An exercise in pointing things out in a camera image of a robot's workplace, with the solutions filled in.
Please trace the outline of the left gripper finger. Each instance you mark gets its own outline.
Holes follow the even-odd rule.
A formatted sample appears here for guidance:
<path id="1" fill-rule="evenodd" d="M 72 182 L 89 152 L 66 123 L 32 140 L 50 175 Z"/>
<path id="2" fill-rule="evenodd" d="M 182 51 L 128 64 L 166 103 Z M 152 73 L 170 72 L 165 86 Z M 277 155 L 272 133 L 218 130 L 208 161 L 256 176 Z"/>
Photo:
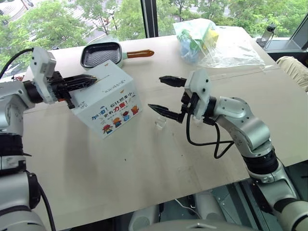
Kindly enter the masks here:
<path id="1" fill-rule="evenodd" d="M 92 75 L 81 74 L 63 79 L 64 83 L 95 83 L 97 78 Z"/>
<path id="2" fill-rule="evenodd" d="M 64 83 L 68 92 L 87 88 L 95 83 L 95 80 L 71 80 Z"/>

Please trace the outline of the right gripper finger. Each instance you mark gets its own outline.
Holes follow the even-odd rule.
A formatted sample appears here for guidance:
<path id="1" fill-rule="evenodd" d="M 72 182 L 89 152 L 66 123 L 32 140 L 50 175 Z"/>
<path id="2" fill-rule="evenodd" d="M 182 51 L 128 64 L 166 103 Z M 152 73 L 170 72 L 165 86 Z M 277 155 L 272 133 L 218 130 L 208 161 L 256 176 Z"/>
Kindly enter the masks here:
<path id="1" fill-rule="evenodd" d="M 175 112 L 170 111 L 168 108 L 157 105 L 157 104 L 148 104 L 148 106 L 163 117 L 175 120 L 179 123 L 182 123 L 184 120 L 184 116 L 185 116 L 184 112 L 175 113 Z"/>
<path id="2" fill-rule="evenodd" d="M 161 83 L 167 84 L 172 87 L 184 87 L 187 79 L 175 76 L 162 76 L 159 77 Z"/>

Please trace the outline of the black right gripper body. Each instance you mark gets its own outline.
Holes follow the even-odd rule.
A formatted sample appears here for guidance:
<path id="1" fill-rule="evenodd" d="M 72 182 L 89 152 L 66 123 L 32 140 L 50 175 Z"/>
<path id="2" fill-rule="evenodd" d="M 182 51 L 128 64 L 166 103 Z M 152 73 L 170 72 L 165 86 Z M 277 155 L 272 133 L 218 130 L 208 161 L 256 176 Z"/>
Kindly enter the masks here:
<path id="1" fill-rule="evenodd" d="M 199 101 L 199 96 L 197 95 L 197 93 L 193 92 L 192 94 L 188 94 L 185 91 L 181 98 L 182 102 L 181 111 L 183 113 L 193 114 L 198 101 Z"/>

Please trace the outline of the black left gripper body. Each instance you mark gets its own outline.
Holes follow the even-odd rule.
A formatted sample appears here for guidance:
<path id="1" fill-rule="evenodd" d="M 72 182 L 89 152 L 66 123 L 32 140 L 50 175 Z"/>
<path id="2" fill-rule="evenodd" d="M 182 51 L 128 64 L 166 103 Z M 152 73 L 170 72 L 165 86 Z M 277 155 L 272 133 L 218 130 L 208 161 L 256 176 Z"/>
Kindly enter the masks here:
<path id="1" fill-rule="evenodd" d="M 73 80 L 75 80 L 74 77 L 63 78 L 59 71 L 54 71 L 52 76 L 48 79 L 48 83 L 57 101 L 66 101 L 69 109 L 75 108 L 69 93 L 70 84 Z"/>

